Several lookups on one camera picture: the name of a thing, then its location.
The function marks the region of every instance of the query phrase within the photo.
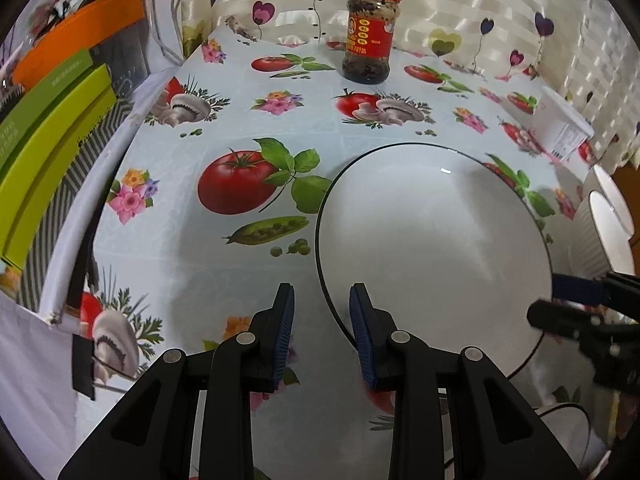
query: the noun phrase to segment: pink heart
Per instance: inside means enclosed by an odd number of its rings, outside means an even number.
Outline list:
[[[509,56],[509,63],[511,66],[519,65],[524,61],[524,54],[519,53],[517,50],[514,50]]]

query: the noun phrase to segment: metal screw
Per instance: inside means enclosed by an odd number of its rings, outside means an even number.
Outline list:
[[[162,356],[162,359],[165,363],[177,363],[180,359],[182,359],[182,352],[175,348],[172,350],[167,350]]]
[[[255,341],[255,335],[251,332],[241,332],[236,336],[236,341],[241,345],[250,345]]]
[[[392,333],[391,339],[396,343],[407,343],[409,339],[411,339],[411,336],[404,330],[396,330]]]
[[[470,361],[479,361],[483,356],[482,350],[475,346],[470,346],[465,350],[465,357]]]

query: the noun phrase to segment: floral tablecloth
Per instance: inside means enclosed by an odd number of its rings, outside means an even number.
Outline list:
[[[487,79],[446,56],[395,50],[388,81],[369,87],[336,70],[342,47],[292,48],[219,28],[140,128],[95,238],[102,308],[129,323],[90,328],[108,336],[97,339],[98,355],[132,377],[168,348],[215,348],[271,306],[280,282],[294,286],[283,383],[251,400],[260,478],[387,475],[393,397],[367,393],[314,261],[321,200],[355,157],[419,141],[476,158],[532,210],[554,270],[570,272],[568,232],[589,153],[561,164],[527,133],[541,78],[518,59]],[[108,369],[97,376],[104,388],[79,403],[78,442],[131,384]],[[591,377],[575,345],[545,338],[513,381],[534,406],[580,402],[606,426]],[[195,452],[193,476],[197,466]]]

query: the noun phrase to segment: tomato stem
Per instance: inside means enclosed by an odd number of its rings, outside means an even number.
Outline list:
[[[287,187],[287,184],[288,184],[289,182],[291,182],[295,177],[296,177],[296,174],[295,174],[295,173],[294,173],[294,174],[292,174],[292,175],[291,175],[291,177],[290,177],[290,179],[289,179],[289,180],[287,180],[287,181],[285,182],[284,186],[282,186],[282,189],[280,190],[280,192],[279,192],[279,193],[278,193],[278,194],[277,194],[277,195],[276,195],[276,196],[275,196],[275,197],[274,197],[274,198],[273,198],[273,199],[272,199],[272,200],[271,200],[271,201],[270,201],[266,206],[264,206],[262,209],[260,209],[260,211],[258,211],[258,213],[263,212],[263,211],[264,211],[265,209],[267,209],[271,204],[273,204],[273,203],[278,199],[278,197],[282,194],[282,192],[284,191],[284,189]]]

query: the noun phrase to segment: white paper cup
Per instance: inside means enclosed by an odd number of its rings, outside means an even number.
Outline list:
[[[618,215],[618,219],[628,235],[627,237],[631,238],[635,228],[629,208],[610,174],[599,164],[595,164],[589,170],[587,178],[584,180],[584,195],[588,196],[591,191],[599,191],[609,200],[613,211]]]
[[[594,280],[607,272],[634,274],[634,258],[618,215],[604,195],[591,191],[574,216],[569,266],[580,278]]]
[[[593,137],[593,128],[584,117],[548,87],[542,89],[531,124],[530,132],[540,146],[560,160],[567,160],[578,146]]]

